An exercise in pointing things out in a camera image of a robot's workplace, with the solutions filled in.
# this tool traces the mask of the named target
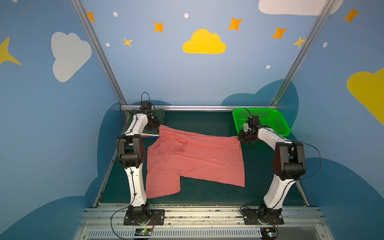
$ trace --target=green basket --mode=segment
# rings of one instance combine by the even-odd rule
[[[248,108],[248,110],[253,116],[259,116],[261,125],[270,126],[281,136],[286,137],[291,133],[288,123],[278,110],[270,108]],[[232,115],[235,120],[237,134],[239,134],[240,130],[244,130],[244,123],[247,121],[249,113],[244,108],[236,108]]]

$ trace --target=orange star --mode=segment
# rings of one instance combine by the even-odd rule
[[[288,28],[286,29],[280,29],[280,28],[277,28],[276,29],[276,33],[275,35],[272,37],[272,38],[280,38],[283,36],[283,33],[287,30]]]
[[[95,22],[95,19],[93,18],[93,12],[88,13],[89,20]]]
[[[344,20],[348,20],[349,23],[352,22],[352,19],[359,14],[360,12],[355,11],[353,8],[349,12],[349,14],[344,18]]]
[[[164,23],[155,23],[155,31],[161,31],[163,33]]]
[[[242,19],[236,20],[236,19],[232,18],[232,23],[229,26],[228,30],[235,29],[238,31],[239,30],[239,24],[241,23],[241,21],[243,21],[243,20]]]

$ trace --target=dark green fabric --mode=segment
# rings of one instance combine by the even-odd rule
[[[167,112],[165,124],[169,127],[215,136],[235,136],[236,128],[232,113],[228,112]],[[147,148],[156,138],[143,139]],[[273,179],[273,150],[263,141],[242,144],[245,168],[245,187],[222,184],[187,177],[180,178],[181,191],[163,197],[149,199],[150,204],[191,205],[259,205],[268,192]],[[146,181],[147,167],[144,163],[143,178]],[[116,160],[104,190],[101,202],[129,203],[130,194],[127,175]],[[302,197],[293,185],[284,201],[285,206],[303,206]]]
[[[131,116],[134,116],[134,114],[136,113],[135,110],[131,110]],[[154,114],[153,114],[155,117],[158,117],[159,121],[160,121],[160,124],[164,124],[164,116],[165,116],[165,111],[164,110],[154,110]],[[132,120],[134,119],[134,117],[130,117],[129,120],[128,120],[128,127],[129,125],[132,123]],[[159,129],[156,128],[156,129],[153,129],[151,131],[148,131],[148,130],[145,130],[143,131],[143,133],[150,133],[150,134],[159,134]]]

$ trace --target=metal platform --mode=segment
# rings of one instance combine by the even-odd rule
[[[99,204],[86,209],[74,240],[119,239],[111,229],[112,214],[127,204]],[[151,209],[165,209],[164,226],[155,226],[150,238],[156,239],[243,239],[261,237],[264,226],[245,225],[239,213],[240,206],[185,206],[152,205]],[[279,225],[278,240],[334,240],[327,222],[317,207],[283,207],[284,225]],[[134,236],[136,228],[124,226],[125,210],[112,219],[115,232],[124,239],[146,238]]]

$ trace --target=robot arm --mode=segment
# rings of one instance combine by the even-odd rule
[[[284,198],[295,181],[306,172],[304,146],[301,142],[281,137],[269,126],[261,125],[258,116],[250,116],[245,123],[245,130],[239,132],[239,140],[252,143],[257,139],[275,150],[272,162],[273,180],[262,199],[258,219],[262,224],[275,219],[278,224],[284,224],[281,217]]]
[[[116,138],[118,159],[127,174],[131,193],[131,204],[128,207],[124,225],[148,225],[150,218],[153,218],[142,177],[145,150],[141,139],[144,129],[153,130],[160,125],[159,119],[153,116],[151,108],[150,102],[142,102],[140,109],[133,115],[128,130]]]

